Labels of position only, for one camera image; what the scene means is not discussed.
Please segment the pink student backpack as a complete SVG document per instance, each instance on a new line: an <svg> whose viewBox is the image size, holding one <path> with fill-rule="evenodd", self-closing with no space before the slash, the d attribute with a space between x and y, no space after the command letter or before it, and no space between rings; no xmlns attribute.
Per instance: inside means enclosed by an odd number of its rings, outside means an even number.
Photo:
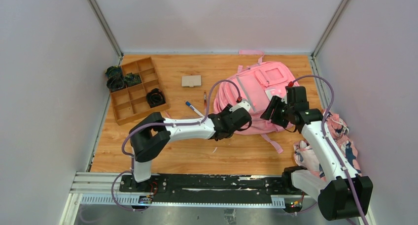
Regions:
<svg viewBox="0 0 418 225"><path fill-rule="evenodd" d="M252 126L240 134L259 134L280 154L283 152L282 147L271 140L267 133L280 132L284 129L272 124L271 121L261 119L260 116L267 109L273 96L285 98L285 87L289 82L294 81L295 77L283 63L263 61L264 52L262 51L240 50L239 54L261 56L256 64L247 67L238 66L237 73L228 78L238 86L241 96L250 105L249 113L252 117Z"/></svg>

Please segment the beige wallet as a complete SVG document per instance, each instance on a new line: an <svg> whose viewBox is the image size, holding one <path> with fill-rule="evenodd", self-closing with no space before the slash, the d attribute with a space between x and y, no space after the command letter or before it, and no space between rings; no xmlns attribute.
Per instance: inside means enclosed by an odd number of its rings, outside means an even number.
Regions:
<svg viewBox="0 0 418 225"><path fill-rule="evenodd" d="M184 88L194 88L202 86L201 75L185 75L181 78L181 86Z"/></svg>

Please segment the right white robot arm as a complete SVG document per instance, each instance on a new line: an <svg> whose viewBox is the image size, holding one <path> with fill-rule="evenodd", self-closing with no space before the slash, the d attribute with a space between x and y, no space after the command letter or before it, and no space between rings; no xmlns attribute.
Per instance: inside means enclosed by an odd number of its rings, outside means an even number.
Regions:
<svg viewBox="0 0 418 225"><path fill-rule="evenodd" d="M280 127L288 124L307 140L325 174L326 180L302 166L285 168L281 187L287 194L303 191L317 201L322 216L328 220L361 217L366 225L373 183L352 167L332 139L325 116L310 108L305 87L286 87L284 98L272 96L261 118Z"/></svg>

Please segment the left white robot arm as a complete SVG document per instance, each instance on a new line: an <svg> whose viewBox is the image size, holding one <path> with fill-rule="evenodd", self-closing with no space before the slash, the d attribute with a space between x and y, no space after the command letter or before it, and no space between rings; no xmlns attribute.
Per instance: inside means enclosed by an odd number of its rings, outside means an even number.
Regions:
<svg viewBox="0 0 418 225"><path fill-rule="evenodd" d="M235 132L252 125L250 104L241 100L236 105L227 105L218 114L209 114L196 119L170 119L155 112L146 117L129 132L124 141L129 142L133 153L132 186L139 192L151 186L151 165L163 148L175 141L187 139L230 138Z"/></svg>

